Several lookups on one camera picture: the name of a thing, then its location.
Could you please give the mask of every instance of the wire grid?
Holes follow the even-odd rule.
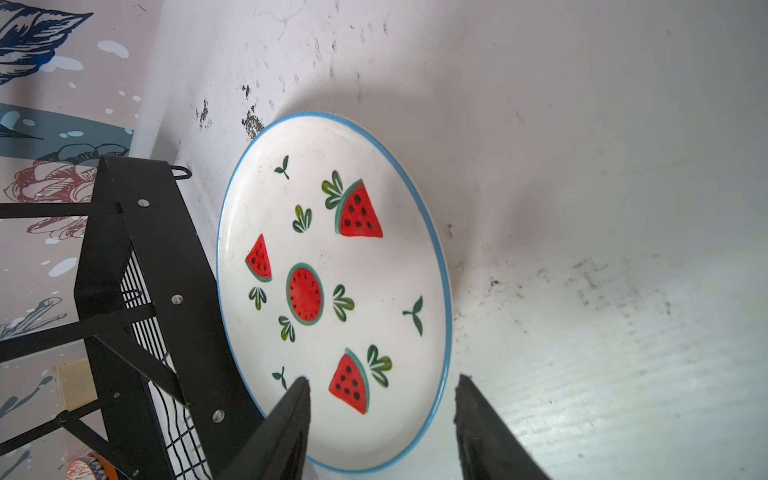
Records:
[[[125,306],[128,308],[150,302],[149,292],[144,284],[136,253],[133,251],[125,267],[121,292]],[[168,350],[165,348],[157,317],[136,322],[131,325],[131,328],[140,345],[176,372]],[[150,393],[154,408],[160,420],[168,457],[176,478],[213,480],[187,408],[159,389],[153,382],[149,382],[149,385],[151,385]]]

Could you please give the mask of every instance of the white surface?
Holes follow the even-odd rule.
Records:
[[[289,155],[290,179],[274,171]],[[363,180],[383,237],[343,237],[336,208],[328,210],[321,185],[337,170],[342,193]],[[295,206],[312,210],[302,233],[292,227]],[[344,208],[342,199],[337,208]],[[389,160],[344,124],[320,117],[292,118],[248,149],[232,179],[220,226],[217,272],[224,325],[240,374],[264,412],[271,412],[298,376],[310,381],[312,428],[306,454],[342,470],[367,470],[408,448],[429,416],[445,358],[445,298],[438,257],[415,199]],[[272,280],[260,282],[244,262],[259,235]],[[309,264],[323,291],[312,325],[291,313],[286,280],[298,263]],[[344,285],[354,309],[341,322],[333,292]],[[248,292],[259,287],[267,302],[257,310]],[[423,336],[403,310],[423,298]],[[295,342],[280,338],[285,316]],[[389,382],[375,381],[366,362],[369,346],[388,356]],[[339,360],[350,349],[367,377],[368,411],[361,415],[328,391]]]
[[[166,0],[131,153],[192,169],[211,265],[256,98],[406,167],[453,357],[425,438],[371,478],[461,478],[460,372],[556,480],[765,478],[766,23],[757,0]]]

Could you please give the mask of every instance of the watermelon half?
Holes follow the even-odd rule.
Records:
[[[266,254],[266,244],[264,243],[264,234],[259,235],[259,240],[250,249],[250,253],[245,257],[245,263],[250,272],[262,282],[272,280],[272,266],[270,258]]]
[[[336,208],[336,233],[344,237],[384,237],[362,180],[347,188],[341,197]]]
[[[297,263],[288,272],[286,298],[293,316],[303,325],[314,325],[323,314],[323,285],[315,270]]]
[[[352,350],[344,349],[328,391],[363,415],[368,412],[368,377]]]

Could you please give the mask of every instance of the black metal rack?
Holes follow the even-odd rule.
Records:
[[[74,285],[80,321],[4,340],[0,362],[83,339],[98,394],[3,442],[0,455],[64,428],[123,480],[301,478],[310,385],[299,377],[267,419],[251,400],[176,187],[190,176],[163,161],[103,156],[90,203],[0,204],[0,218],[88,216]],[[546,480],[468,377],[456,403],[465,478]],[[98,409],[108,442],[80,420]]]

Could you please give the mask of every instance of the oval plate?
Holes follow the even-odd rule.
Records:
[[[315,112],[264,129],[227,188],[217,278],[262,414],[310,381],[311,461],[371,472],[424,435],[448,375],[451,289],[419,193],[370,134]]]

